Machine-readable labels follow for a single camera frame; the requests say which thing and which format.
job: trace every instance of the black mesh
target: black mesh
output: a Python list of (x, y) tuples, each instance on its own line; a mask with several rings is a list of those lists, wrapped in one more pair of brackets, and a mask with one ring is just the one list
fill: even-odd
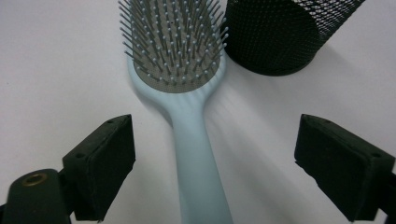
[(222, 26), (229, 27), (228, 55), (269, 76), (294, 73), (364, 0), (229, 0)]

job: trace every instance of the hairbrush bristle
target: hairbrush bristle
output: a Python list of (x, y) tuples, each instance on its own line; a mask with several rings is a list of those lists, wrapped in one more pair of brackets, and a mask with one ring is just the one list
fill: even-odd
[(126, 41), (125, 53), (139, 77), (165, 92), (193, 91), (206, 84), (218, 68), (224, 30), (219, 34), (218, 1), (119, 1)]

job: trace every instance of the hairbrush handle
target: hairbrush handle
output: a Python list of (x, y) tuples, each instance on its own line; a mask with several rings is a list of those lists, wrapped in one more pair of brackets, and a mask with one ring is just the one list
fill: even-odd
[(200, 104), (170, 111), (183, 224), (232, 224)]

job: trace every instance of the white background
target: white background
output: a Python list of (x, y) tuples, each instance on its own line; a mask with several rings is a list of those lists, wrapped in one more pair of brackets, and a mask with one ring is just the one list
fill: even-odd
[[(235, 224), (348, 223), (294, 163), (299, 120), (332, 120), (396, 156), (395, 11), (367, 0), (290, 76), (228, 60), (205, 120)], [(100, 124), (132, 114), (137, 162), (104, 223), (180, 223), (172, 127), (134, 90), (119, 13), (117, 1), (0, 1), (0, 204), (12, 181), (61, 170)]]

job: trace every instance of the light blue hairbrush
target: light blue hairbrush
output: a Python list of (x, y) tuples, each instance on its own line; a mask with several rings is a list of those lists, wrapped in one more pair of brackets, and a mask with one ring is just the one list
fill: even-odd
[(182, 223), (233, 224), (203, 117), (225, 72), (219, 1), (119, 3), (134, 86), (173, 123)]

